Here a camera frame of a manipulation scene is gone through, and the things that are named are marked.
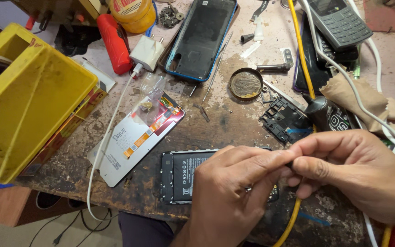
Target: cardboard box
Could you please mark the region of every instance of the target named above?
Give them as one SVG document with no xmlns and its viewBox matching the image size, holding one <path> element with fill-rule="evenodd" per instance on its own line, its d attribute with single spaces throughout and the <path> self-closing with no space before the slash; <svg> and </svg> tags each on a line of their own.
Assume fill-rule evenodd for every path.
<svg viewBox="0 0 395 247">
<path fill-rule="evenodd" d="M 46 163 L 46 161 L 62 146 L 66 139 L 94 110 L 95 106 L 102 101 L 115 81 L 102 72 L 99 68 L 85 60 L 76 60 L 81 66 L 90 70 L 98 77 L 98 83 L 91 89 L 88 95 L 82 100 L 71 115 L 63 122 L 52 137 L 45 143 L 42 149 L 34 156 L 30 163 L 24 168 L 19 176 L 33 176 L 36 171 Z"/>
</svg>

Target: metal gear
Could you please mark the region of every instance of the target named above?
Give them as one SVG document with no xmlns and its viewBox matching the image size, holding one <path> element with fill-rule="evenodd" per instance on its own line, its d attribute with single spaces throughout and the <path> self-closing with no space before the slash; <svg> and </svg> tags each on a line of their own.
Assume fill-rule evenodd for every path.
<svg viewBox="0 0 395 247">
<path fill-rule="evenodd" d="M 176 24 L 179 23 L 180 20 L 178 20 L 177 16 L 180 19 L 183 19 L 183 14 L 178 12 L 178 9 L 176 9 L 173 6 L 168 6 L 162 9 L 161 13 L 159 14 L 159 21 L 161 22 L 161 25 L 167 27 L 167 28 L 174 28 Z"/>
</svg>

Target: plastic bag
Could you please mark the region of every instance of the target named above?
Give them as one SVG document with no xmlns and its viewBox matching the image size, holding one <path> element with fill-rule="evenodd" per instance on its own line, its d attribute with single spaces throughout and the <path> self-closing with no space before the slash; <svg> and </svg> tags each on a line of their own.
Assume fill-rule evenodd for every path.
<svg viewBox="0 0 395 247">
<path fill-rule="evenodd" d="M 164 93 L 166 79 L 152 73 L 146 73 L 140 87 L 140 96 L 132 110 L 133 121 L 151 126 L 156 121 L 160 107 L 159 99 Z"/>
</svg>

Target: yellow storage box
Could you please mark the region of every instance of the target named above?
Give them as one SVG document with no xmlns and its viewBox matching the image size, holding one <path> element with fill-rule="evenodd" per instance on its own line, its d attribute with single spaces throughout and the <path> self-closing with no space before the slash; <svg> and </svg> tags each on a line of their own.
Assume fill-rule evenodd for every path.
<svg viewBox="0 0 395 247">
<path fill-rule="evenodd" d="M 96 85 L 90 71 L 18 24 L 0 33 L 0 183 L 10 183 Z"/>
</svg>

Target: blue tape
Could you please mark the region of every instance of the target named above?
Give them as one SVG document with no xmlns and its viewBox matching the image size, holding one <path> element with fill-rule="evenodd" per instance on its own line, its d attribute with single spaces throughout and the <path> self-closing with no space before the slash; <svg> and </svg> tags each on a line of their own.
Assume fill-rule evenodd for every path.
<svg viewBox="0 0 395 247">
<path fill-rule="evenodd" d="M 286 132 L 288 133 L 311 133 L 312 129 L 288 129 Z"/>
<path fill-rule="evenodd" d="M 153 25 L 151 25 L 151 26 L 146 30 L 146 36 L 147 36 L 147 37 L 152 36 L 152 29 L 153 29 L 153 27 L 156 25 L 156 23 L 158 22 L 158 9 L 156 8 L 156 3 L 155 3 L 155 1 L 152 0 L 152 4 L 153 4 L 153 7 L 155 8 L 156 18 L 155 18 L 155 22 L 153 23 Z"/>
<path fill-rule="evenodd" d="M 324 225 L 324 226 L 330 226 L 329 222 L 320 220 L 320 219 L 315 218 L 315 217 L 310 216 L 310 215 L 306 215 L 305 213 L 302 213 L 302 212 L 298 212 L 298 216 L 306 218 L 306 219 L 309 219 L 309 220 L 317 222 L 317 223 L 320 223 L 321 225 Z"/>
</svg>

